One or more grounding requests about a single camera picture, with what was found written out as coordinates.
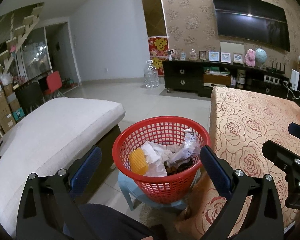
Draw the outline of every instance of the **globe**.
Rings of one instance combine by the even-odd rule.
[[[265,63],[266,60],[267,60],[267,58],[268,58],[266,52],[265,52],[263,49],[260,49],[260,48],[256,49],[255,52],[256,52],[256,54],[255,54],[256,62],[257,62],[259,65]]]

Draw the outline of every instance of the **wall-mounted flat screen tv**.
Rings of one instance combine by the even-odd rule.
[[[261,0],[213,0],[218,35],[260,41],[290,51],[283,8]]]

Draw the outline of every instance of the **dark trousers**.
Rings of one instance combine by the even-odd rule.
[[[141,240],[148,236],[160,240],[148,227],[113,208],[85,204],[79,206],[79,209],[100,240]],[[63,233],[71,236],[66,225]]]

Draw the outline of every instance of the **yellow foam fruit net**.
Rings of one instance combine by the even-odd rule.
[[[145,154],[141,148],[138,148],[129,154],[129,161],[131,171],[144,175],[148,171],[148,164],[146,162]]]

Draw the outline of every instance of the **white modem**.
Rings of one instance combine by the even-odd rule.
[[[300,73],[298,71],[292,69],[290,83],[292,84],[291,89],[294,91],[298,90],[299,75]]]

